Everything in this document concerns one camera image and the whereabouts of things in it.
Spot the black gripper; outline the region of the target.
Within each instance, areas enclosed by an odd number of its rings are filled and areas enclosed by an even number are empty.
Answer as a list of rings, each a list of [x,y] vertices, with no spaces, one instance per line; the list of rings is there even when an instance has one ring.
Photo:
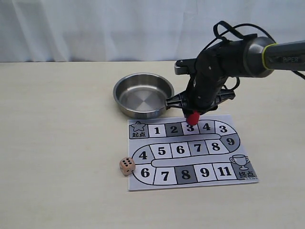
[[[227,79],[224,77],[212,82],[206,78],[199,79],[193,76],[183,92],[165,100],[166,108],[180,108],[184,117],[189,117],[193,111],[199,112],[200,115],[215,111],[221,103],[235,98],[235,87],[228,89],[225,86]]]

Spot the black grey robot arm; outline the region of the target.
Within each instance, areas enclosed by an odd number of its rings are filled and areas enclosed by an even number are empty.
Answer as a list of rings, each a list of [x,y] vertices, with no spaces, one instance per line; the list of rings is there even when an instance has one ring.
[[[166,99],[167,108],[182,109],[185,117],[205,114],[234,99],[225,87],[229,77],[265,78],[274,70],[304,71],[305,42],[275,43],[268,37],[221,41],[202,50],[194,59],[175,63],[175,74],[188,74],[185,91]]]

